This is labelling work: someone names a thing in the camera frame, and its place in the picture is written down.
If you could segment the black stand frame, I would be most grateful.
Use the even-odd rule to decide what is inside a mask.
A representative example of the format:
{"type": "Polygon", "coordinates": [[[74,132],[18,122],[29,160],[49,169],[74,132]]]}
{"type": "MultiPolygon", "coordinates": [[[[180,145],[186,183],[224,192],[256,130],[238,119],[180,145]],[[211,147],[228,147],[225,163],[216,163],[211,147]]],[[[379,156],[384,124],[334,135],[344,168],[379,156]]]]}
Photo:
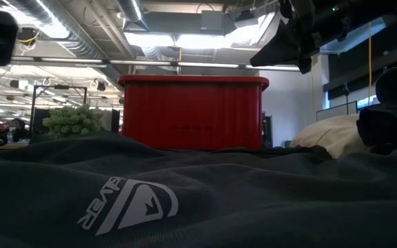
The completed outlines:
{"type": "Polygon", "coordinates": [[[33,94],[32,94],[32,104],[31,104],[31,112],[30,112],[30,121],[33,122],[34,119],[34,113],[35,113],[35,108],[36,108],[36,99],[38,96],[40,96],[43,92],[45,92],[45,90],[48,90],[49,88],[54,88],[55,90],[83,90],[83,104],[85,105],[87,103],[87,96],[88,96],[88,89],[87,87],[81,87],[81,86],[69,86],[69,85],[49,85],[49,86],[45,86],[45,85],[34,85],[33,86],[33,94]],[[39,88],[42,88],[43,91],[40,92],[39,94],[37,94],[37,90],[39,88]]]}

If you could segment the smooth silver air duct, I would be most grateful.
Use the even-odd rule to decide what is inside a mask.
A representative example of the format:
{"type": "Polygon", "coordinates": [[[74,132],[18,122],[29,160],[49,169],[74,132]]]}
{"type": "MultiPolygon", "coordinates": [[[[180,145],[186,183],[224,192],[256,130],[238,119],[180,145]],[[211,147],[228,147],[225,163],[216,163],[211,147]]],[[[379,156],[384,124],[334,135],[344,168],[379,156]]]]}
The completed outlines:
{"type": "Polygon", "coordinates": [[[130,24],[139,26],[145,31],[149,31],[147,23],[144,20],[144,9],[139,0],[117,0],[119,9],[125,19],[123,29],[130,24]]]}

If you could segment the white ceiling duct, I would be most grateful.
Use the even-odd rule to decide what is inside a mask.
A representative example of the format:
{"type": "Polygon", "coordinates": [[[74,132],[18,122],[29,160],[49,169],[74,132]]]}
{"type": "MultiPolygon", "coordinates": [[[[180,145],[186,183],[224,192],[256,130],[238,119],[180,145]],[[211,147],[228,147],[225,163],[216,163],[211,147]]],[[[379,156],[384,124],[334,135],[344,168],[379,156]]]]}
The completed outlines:
{"type": "Polygon", "coordinates": [[[343,41],[331,41],[320,48],[321,54],[340,54],[347,52],[360,43],[368,40],[370,35],[377,34],[386,28],[383,18],[378,18],[349,32],[343,41]]]}

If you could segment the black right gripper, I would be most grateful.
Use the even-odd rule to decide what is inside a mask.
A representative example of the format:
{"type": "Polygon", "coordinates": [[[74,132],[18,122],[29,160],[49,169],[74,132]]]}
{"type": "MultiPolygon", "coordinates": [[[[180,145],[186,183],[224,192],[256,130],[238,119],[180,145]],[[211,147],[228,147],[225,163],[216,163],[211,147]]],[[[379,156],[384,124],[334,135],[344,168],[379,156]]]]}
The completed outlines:
{"type": "Polygon", "coordinates": [[[311,56],[320,52],[315,33],[314,0],[279,0],[282,16],[274,37],[251,59],[253,67],[297,65],[301,74],[312,70],[311,56]]]}

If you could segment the dark green garment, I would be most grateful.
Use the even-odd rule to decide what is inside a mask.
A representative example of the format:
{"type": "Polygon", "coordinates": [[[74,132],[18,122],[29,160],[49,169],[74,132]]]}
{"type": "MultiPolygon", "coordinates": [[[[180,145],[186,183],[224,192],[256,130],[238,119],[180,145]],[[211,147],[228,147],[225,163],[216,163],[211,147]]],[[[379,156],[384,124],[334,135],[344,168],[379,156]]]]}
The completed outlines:
{"type": "Polygon", "coordinates": [[[372,153],[388,155],[397,149],[397,68],[387,70],[377,79],[376,98],[378,104],[360,111],[356,126],[372,153]]]}

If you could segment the beige garment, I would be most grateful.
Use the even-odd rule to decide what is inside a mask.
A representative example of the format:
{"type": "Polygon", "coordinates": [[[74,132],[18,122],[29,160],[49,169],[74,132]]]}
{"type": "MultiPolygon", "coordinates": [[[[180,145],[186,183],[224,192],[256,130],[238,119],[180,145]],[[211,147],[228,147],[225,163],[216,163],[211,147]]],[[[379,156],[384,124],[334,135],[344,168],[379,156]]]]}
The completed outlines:
{"type": "Polygon", "coordinates": [[[291,147],[324,147],[333,158],[346,154],[368,153],[358,133],[356,121],[358,114],[336,116],[318,121],[305,127],[290,143],[291,147]]]}

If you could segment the black buttoned garment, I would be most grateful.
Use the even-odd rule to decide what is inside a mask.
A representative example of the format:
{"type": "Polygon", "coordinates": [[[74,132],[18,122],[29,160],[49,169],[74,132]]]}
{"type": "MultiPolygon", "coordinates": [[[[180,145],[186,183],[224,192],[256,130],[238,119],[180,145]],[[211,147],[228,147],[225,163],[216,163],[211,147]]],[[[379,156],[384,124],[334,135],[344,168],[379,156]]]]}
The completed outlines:
{"type": "Polygon", "coordinates": [[[0,150],[0,248],[397,248],[397,150],[0,150]]]}

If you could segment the red ribbed plastic bin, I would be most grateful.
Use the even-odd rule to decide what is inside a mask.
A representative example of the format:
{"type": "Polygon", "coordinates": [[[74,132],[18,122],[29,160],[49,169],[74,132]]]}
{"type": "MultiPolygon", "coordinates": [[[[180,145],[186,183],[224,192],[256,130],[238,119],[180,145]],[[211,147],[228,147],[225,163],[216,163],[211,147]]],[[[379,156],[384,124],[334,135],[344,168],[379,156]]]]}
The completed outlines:
{"type": "Polygon", "coordinates": [[[123,75],[122,134],[156,149],[259,149],[260,76],[123,75]]]}

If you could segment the grey partition panel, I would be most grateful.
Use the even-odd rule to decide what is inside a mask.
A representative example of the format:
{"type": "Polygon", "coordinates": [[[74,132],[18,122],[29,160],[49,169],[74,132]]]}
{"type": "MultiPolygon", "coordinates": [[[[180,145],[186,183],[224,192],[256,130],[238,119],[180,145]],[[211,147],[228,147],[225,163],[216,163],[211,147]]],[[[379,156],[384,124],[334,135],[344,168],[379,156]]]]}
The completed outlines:
{"type": "Polygon", "coordinates": [[[320,110],[316,113],[316,121],[322,121],[328,118],[334,118],[337,116],[347,116],[358,113],[358,104],[356,101],[349,102],[346,104],[331,107],[326,110],[320,110]]]}

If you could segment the green spiky plant ornament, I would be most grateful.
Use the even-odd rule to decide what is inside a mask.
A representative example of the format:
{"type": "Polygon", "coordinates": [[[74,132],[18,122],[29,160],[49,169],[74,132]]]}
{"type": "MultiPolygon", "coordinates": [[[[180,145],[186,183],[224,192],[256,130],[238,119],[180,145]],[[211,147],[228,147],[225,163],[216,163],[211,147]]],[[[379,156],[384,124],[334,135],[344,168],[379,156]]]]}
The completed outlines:
{"type": "Polygon", "coordinates": [[[48,134],[55,138],[105,131],[101,115],[88,105],[52,109],[50,116],[43,119],[43,125],[49,129],[48,134]]]}

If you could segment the person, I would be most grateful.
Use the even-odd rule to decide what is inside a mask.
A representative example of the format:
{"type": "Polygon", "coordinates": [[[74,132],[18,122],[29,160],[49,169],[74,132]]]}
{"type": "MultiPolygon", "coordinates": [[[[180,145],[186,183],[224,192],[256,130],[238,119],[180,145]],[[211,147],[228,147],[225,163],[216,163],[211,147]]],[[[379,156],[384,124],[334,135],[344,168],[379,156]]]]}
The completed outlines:
{"type": "Polygon", "coordinates": [[[28,136],[28,130],[26,129],[25,121],[20,118],[14,118],[9,124],[9,131],[12,133],[12,140],[19,142],[20,140],[26,139],[28,136]]]}

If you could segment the grey ceiling box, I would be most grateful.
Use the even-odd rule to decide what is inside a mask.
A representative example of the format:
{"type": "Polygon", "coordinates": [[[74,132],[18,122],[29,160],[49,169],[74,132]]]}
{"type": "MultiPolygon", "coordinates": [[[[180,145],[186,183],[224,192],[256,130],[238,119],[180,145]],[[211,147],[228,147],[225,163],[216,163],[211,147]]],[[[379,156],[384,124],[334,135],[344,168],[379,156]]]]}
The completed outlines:
{"type": "Polygon", "coordinates": [[[213,10],[201,11],[201,32],[222,33],[224,16],[222,12],[213,10]]]}

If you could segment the ribbed silver air duct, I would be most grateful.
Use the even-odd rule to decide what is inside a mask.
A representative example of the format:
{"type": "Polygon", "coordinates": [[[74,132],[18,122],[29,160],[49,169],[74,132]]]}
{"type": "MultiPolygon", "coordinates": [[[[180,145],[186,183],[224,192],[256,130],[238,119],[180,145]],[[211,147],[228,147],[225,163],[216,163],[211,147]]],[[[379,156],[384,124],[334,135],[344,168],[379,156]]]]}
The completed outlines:
{"type": "Polygon", "coordinates": [[[78,59],[106,61],[106,54],[58,0],[3,0],[78,59]]]}

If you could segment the black ceiling device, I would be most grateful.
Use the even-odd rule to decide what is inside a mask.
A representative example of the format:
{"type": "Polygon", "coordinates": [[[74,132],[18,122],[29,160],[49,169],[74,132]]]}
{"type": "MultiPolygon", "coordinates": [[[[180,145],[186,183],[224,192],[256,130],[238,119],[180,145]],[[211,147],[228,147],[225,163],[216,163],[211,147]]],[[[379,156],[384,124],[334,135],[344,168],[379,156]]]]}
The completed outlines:
{"type": "Polygon", "coordinates": [[[36,28],[22,27],[17,35],[17,41],[23,45],[34,45],[40,35],[36,28]]]}

